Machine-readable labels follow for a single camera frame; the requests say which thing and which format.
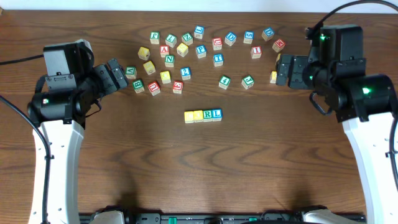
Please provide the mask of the yellow s block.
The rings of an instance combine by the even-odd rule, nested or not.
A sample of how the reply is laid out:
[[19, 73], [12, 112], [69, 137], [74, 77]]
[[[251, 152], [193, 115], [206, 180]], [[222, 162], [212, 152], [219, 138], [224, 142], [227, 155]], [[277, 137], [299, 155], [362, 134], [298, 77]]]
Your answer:
[[189, 48], [186, 44], [184, 44], [183, 42], [180, 43], [177, 47], [177, 54], [181, 57], [185, 57], [189, 52]]
[[148, 75], [152, 75], [153, 73], [156, 72], [155, 65], [153, 64], [152, 61], [148, 61], [148, 62], [144, 63], [143, 67]]

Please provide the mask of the yellow o block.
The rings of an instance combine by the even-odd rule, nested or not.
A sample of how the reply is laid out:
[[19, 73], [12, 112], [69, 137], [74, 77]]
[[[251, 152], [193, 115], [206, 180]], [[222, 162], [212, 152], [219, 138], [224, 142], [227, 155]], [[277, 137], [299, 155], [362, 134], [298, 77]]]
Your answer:
[[171, 76], [169, 71], [160, 72], [160, 77], [163, 84], [167, 84], [171, 82]]
[[195, 123], [203, 122], [203, 111], [196, 110], [193, 112], [193, 119]]

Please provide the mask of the blue D block left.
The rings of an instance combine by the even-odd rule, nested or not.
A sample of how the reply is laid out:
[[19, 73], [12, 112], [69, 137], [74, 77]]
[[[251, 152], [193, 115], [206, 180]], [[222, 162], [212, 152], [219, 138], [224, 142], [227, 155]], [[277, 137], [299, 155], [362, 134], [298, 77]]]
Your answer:
[[227, 35], [225, 36], [224, 42], [225, 44], [227, 44], [228, 46], [233, 46], [233, 44], [236, 41], [236, 34], [233, 32], [228, 32]]

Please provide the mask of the blue l block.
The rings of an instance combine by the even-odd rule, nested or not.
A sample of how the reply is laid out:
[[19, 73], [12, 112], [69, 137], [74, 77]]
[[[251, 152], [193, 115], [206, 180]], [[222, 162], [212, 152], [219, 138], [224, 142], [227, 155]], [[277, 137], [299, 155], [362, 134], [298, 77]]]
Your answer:
[[205, 28], [203, 26], [196, 26], [194, 30], [194, 38], [202, 39], [204, 36]]
[[223, 118], [222, 109], [213, 109], [212, 111], [212, 119], [213, 121], [221, 121]]

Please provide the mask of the blue 2 block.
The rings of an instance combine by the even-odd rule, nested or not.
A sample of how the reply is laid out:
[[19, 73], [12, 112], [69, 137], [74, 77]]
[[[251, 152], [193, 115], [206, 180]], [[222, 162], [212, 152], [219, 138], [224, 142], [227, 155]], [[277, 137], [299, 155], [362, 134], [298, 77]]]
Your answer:
[[191, 79], [192, 73], [191, 73], [191, 70], [190, 70], [189, 67], [183, 67], [183, 68], [181, 68], [181, 69], [180, 69], [180, 73], [181, 73], [181, 76], [182, 76], [182, 80], [189, 80], [189, 79]]

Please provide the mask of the blue P block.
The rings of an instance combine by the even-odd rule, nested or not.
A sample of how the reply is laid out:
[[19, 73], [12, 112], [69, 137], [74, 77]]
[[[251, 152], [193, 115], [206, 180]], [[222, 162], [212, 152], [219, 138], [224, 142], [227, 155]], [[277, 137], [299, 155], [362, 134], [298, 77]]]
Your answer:
[[206, 57], [206, 47], [204, 45], [198, 45], [195, 47], [195, 52], [198, 58], [204, 58]]

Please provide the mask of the blue D block right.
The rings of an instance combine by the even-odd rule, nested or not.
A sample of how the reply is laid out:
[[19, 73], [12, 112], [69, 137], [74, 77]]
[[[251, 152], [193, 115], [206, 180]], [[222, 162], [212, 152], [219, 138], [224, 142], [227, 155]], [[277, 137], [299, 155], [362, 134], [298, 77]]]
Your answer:
[[262, 31], [261, 36], [267, 42], [273, 38], [274, 34], [274, 30], [271, 27], [268, 27]]

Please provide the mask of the green R block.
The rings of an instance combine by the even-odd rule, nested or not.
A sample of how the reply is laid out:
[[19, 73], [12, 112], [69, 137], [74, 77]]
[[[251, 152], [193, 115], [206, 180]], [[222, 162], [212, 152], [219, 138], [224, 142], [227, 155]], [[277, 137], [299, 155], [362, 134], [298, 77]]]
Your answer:
[[212, 110], [203, 110], [203, 121], [204, 122], [212, 122], [213, 121]]

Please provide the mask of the yellow K block left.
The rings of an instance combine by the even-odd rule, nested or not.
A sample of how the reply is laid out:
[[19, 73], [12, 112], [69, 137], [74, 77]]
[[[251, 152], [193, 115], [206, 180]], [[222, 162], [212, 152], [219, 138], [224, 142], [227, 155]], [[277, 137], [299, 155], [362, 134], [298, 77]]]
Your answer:
[[150, 57], [150, 50], [146, 47], [140, 47], [138, 51], [138, 56], [142, 60], [148, 60]]

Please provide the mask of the blue 5 block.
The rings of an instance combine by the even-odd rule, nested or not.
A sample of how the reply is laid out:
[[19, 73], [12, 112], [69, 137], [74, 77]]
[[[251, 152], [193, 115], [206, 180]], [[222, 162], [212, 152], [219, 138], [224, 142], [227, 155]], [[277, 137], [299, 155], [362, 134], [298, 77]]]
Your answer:
[[252, 44], [253, 40], [254, 40], [254, 32], [250, 31], [250, 30], [246, 30], [244, 33], [243, 43], [244, 44]]

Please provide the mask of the yellow C block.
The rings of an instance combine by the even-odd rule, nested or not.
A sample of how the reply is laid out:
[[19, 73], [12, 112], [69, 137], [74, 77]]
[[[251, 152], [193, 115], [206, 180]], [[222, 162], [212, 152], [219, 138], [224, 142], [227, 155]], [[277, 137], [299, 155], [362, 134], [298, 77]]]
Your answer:
[[194, 123], [194, 113], [193, 111], [184, 112], [184, 120], [186, 124]]

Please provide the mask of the green j block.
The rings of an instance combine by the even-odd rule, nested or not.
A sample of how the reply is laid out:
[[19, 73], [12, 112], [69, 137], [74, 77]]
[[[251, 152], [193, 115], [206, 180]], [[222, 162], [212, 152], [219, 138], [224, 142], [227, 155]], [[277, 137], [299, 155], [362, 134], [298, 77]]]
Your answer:
[[255, 81], [252, 76], [247, 75], [242, 79], [242, 86], [247, 90], [254, 85]]
[[151, 32], [150, 33], [150, 42], [151, 44], [160, 44], [160, 33], [159, 32]]

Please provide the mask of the blue L block top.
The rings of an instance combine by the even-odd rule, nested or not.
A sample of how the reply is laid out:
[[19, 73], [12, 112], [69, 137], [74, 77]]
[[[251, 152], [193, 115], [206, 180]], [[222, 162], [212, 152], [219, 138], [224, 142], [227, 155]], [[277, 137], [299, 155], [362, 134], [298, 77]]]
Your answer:
[[204, 36], [205, 28], [203, 26], [196, 26], [194, 30], [194, 38], [202, 39]]

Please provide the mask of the red U block lower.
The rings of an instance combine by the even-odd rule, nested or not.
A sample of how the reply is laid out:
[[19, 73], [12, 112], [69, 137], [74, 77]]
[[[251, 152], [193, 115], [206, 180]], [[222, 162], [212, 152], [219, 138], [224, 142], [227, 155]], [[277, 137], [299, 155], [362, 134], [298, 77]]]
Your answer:
[[160, 86], [157, 81], [149, 83], [148, 89], [152, 96], [158, 95], [161, 92]]

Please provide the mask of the blue T block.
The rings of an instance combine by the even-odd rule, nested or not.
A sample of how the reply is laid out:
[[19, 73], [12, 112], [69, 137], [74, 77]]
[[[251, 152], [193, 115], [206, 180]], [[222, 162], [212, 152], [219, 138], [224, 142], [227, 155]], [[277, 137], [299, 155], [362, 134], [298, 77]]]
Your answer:
[[220, 67], [224, 63], [224, 57], [223, 54], [214, 54], [213, 56], [213, 65], [215, 67]]

